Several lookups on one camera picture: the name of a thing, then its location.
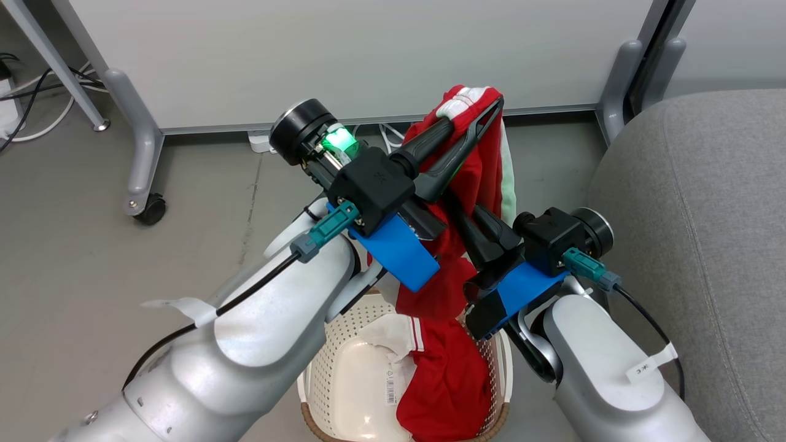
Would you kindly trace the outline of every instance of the barcode label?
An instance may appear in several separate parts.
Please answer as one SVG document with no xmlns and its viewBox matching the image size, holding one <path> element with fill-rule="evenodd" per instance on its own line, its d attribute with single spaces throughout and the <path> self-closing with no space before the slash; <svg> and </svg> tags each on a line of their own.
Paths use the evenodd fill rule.
<svg viewBox="0 0 786 442">
<path fill-rule="evenodd" d="M 395 383 L 393 382 L 393 371 L 388 370 L 387 378 L 385 379 L 385 403 L 387 405 L 396 405 L 395 401 Z"/>
</svg>

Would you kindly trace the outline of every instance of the black wheel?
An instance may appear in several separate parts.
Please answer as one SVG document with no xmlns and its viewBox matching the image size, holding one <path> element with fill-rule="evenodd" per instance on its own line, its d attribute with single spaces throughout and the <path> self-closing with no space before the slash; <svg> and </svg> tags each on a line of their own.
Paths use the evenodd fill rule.
<svg viewBox="0 0 786 442">
<path fill-rule="evenodd" d="M 134 215 L 134 219 L 146 226 L 152 226 L 158 223 L 163 214 L 167 212 L 167 202 L 163 200 L 160 193 L 151 193 L 148 195 L 148 201 L 145 204 L 145 210 L 139 215 Z"/>
</svg>

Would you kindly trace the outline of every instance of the red cloth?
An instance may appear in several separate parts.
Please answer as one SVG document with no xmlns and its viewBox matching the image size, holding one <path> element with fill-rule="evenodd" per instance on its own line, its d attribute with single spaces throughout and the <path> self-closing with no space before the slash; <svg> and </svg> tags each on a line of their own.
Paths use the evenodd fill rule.
<svg viewBox="0 0 786 442">
<path fill-rule="evenodd" d="M 447 91 L 440 106 L 453 98 L 462 87 L 462 85 L 458 85 Z M 440 146 L 429 161 L 423 164 L 421 171 L 428 170 L 442 153 L 464 135 L 469 124 L 499 97 L 501 97 L 499 91 L 489 87 L 474 105 L 453 118 L 453 135 Z M 436 116 L 437 109 L 429 113 L 422 122 L 415 123 L 410 127 L 404 141 L 409 141 L 436 123 L 439 120 Z M 475 204 L 481 204 L 496 216 L 500 216 L 502 203 L 500 189 L 502 180 L 501 122 L 500 112 L 486 134 L 480 139 L 477 147 L 469 154 L 464 165 L 454 176 L 453 181 L 450 182 L 450 188 L 464 205 L 468 214 L 472 213 Z M 399 298 L 396 301 L 395 309 L 403 315 L 417 316 L 418 318 L 455 319 L 467 304 L 461 288 L 464 282 L 474 276 L 476 272 L 472 264 L 461 257 L 466 249 L 461 243 L 458 232 L 448 220 L 443 203 L 438 201 L 437 204 L 430 204 L 429 208 L 434 215 L 447 223 L 446 231 L 436 241 L 423 243 L 432 255 L 439 256 L 439 271 L 417 293 L 413 293 L 402 285 L 399 288 Z"/>
<path fill-rule="evenodd" d="M 396 418 L 416 442 L 472 439 L 491 405 L 488 364 L 455 319 L 421 319 L 420 332 L 423 348 L 410 352 L 417 369 Z"/>
</svg>

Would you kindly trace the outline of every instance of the gray floor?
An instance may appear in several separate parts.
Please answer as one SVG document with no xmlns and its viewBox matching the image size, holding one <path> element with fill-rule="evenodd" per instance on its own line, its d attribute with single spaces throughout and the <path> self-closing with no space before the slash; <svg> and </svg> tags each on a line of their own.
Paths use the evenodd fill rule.
<svg viewBox="0 0 786 442">
<path fill-rule="evenodd" d="M 22 46 L 17 51 L 27 51 L 30 72 L 38 72 L 42 64 Z M 3 440 L 48 440 L 110 400 L 137 357 L 182 322 L 173 311 L 139 304 L 210 296 L 242 265 L 258 261 L 318 191 L 281 158 L 254 154 L 242 134 L 171 138 L 155 183 L 167 215 L 154 227 L 135 224 L 121 208 L 130 128 L 107 96 L 92 96 L 112 120 L 108 131 L 94 133 L 74 108 L 46 137 L 0 155 Z M 28 130 L 46 126 L 65 100 L 42 97 Z M 604 152 L 591 118 L 518 119 L 509 121 L 508 136 L 520 211 L 582 204 Z M 551 399 L 553 387 L 520 356 L 514 363 L 511 414 L 497 440 L 577 440 Z M 316 439 L 290 389 L 243 440 Z"/>
</svg>

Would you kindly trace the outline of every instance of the white panel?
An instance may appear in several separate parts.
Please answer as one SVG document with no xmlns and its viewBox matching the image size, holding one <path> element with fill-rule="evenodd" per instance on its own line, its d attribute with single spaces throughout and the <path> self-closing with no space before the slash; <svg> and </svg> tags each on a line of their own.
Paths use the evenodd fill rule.
<svg viewBox="0 0 786 442">
<path fill-rule="evenodd" d="M 71 0 L 162 128 L 426 113 L 457 83 L 506 107 L 600 98 L 651 0 Z"/>
<path fill-rule="evenodd" d="M 786 87 L 786 2 L 696 0 L 666 97 L 708 90 Z"/>
</svg>

